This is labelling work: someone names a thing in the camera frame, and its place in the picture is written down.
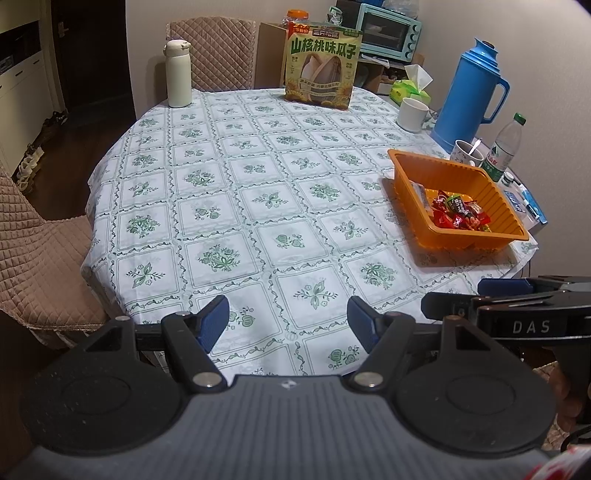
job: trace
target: white tablecloth with green pattern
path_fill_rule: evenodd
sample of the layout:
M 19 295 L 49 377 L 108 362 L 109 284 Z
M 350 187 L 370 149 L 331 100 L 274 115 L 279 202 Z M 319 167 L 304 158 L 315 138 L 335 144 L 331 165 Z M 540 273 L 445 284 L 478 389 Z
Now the white tablecloth with green pattern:
M 345 373 L 365 357 L 346 323 L 351 295 L 425 322 L 425 292 L 474 293 L 533 256 L 533 239 L 496 253 L 421 249 L 384 194 L 386 151 L 445 152 L 365 90 L 348 111 L 283 93 L 194 90 L 188 107 L 147 112 L 93 172 L 82 272 L 136 322 L 224 294 L 230 322 L 211 357 L 230 380 Z

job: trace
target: tissue box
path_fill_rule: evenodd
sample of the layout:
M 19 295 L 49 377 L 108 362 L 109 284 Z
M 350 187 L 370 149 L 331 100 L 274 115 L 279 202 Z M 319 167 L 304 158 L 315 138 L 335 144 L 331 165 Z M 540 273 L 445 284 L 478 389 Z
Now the tissue box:
M 390 98 L 400 105 L 402 99 L 407 97 L 414 98 L 425 105 L 429 105 L 431 102 L 429 94 L 425 90 L 418 90 L 411 80 L 397 80 L 394 82 L 392 84 L 392 90 L 390 90 Z

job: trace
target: tissue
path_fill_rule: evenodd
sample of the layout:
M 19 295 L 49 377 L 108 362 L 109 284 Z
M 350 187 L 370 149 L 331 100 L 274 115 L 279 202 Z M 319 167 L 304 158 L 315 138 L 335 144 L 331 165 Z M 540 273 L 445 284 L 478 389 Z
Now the tissue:
M 433 79 L 420 65 L 407 65 L 404 67 L 408 80 L 397 80 L 392 84 L 390 98 L 400 105 L 403 98 L 414 98 L 429 105 L 431 97 L 425 92 L 425 88 Z

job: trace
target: white mug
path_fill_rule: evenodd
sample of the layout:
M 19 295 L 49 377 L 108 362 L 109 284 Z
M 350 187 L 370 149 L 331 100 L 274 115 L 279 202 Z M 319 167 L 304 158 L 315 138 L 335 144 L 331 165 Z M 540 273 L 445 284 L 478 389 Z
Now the white mug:
M 429 107 L 414 98 L 403 98 L 398 111 L 397 124 L 407 132 L 418 133 L 423 128 Z
M 478 149 L 474 150 L 472 155 L 470 155 L 469 152 L 471 149 L 472 144 L 464 142 L 463 140 L 456 140 L 452 153 L 449 155 L 449 159 L 451 161 L 463 163 L 464 165 L 479 167 L 484 160 L 484 156 L 478 151 Z

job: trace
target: door handle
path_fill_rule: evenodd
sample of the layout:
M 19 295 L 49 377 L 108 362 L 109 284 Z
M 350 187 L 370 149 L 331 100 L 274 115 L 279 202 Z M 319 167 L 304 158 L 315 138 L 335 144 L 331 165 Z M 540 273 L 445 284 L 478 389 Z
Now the door handle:
M 64 38 L 66 36 L 66 32 L 69 31 L 69 28 L 64 28 L 64 22 L 57 23 L 57 35 L 60 38 Z

